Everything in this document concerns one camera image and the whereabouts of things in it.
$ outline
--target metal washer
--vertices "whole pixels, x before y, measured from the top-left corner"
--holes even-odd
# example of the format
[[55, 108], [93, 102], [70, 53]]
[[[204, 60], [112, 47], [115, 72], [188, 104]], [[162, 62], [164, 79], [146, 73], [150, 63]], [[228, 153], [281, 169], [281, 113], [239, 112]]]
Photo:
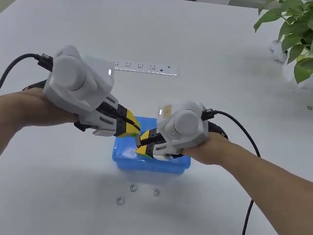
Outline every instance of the metal washer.
[[157, 189], [157, 188], [155, 188], [154, 190], [153, 190], [153, 196], [154, 197], [157, 197], [157, 196], [159, 196], [160, 195], [160, 191]]
[[135, 191], [137, 190], [137, 185], [131, 184], [131, 185], [129, 186], [129, 190], [130, 190], [131, 192], [135, 192]]
[[125, 203], [124, 197], [117, 197], [116, 203], [120, 206], [123, 205]]

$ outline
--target blue container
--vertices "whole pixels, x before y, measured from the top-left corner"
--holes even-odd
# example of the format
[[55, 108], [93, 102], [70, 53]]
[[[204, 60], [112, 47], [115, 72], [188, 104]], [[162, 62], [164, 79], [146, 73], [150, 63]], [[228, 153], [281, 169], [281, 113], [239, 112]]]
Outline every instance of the blue container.
[[[157, 127], [157, 119], [136, 117], [140, 123], [141, 135]], [[122, 170], [146, 170], [182, 174], [190, 167], [190, 157], [183, 156], [170, 161], [160, 161], [135, 153], [136, 143], [132, 137], [115, 138], [112, 159]]]

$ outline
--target white plant pot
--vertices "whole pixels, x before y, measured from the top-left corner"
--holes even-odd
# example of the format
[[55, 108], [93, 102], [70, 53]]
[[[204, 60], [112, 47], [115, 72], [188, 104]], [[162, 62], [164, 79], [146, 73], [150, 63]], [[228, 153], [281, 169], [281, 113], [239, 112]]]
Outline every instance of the white plant pot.
[[308, 79], [304, 80], [303, 82], [300, 82], [299, 84], [297, 84], [295, 77], [294, 77], [294, 66], [295, 64], [303, 59], [303, 58], [308, 58], [311, 57], [313, 58], [313, 54], [308, 53], [307, 50], [303, 50], [303, 52], [301, 53], [301, 55], [299, 55], [294, 61], [292, 61], [291, 63], [287, 64], [288, 59], [289, 59], [289, 51], [288, 51], [288, 57], [287, 60], [284, 62], [283, 65], [283, 75], [286, 78], [286, 80], [294, 85], [296, 85], [299, 88], [302, 89], [310, 89], [313, 90], [313, 75], [311, 75]]

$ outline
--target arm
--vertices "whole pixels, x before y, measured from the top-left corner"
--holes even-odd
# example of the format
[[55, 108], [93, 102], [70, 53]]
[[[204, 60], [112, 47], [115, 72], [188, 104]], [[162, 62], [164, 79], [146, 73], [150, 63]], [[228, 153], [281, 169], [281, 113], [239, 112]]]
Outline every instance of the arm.
[[231, 173], [278, 234], [313, 233], [313, 183], [256, 157], [219, 134], [184, 153]]
[[54, 106], [40, 88], [0, 96], [0, 154], [11, 138], [26, 126], [75, 122], [77, 116]]

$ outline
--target socket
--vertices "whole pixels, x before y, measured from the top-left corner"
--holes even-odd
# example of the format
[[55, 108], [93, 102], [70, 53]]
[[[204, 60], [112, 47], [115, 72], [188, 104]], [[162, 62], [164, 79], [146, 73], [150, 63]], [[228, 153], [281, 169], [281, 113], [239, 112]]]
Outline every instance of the socket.
[[142, 72], [167, 76], [178, 76], [177, 70], [170, 65], [135, 62], [130, 60], [115, 60], [114, 69], [117, 71]]

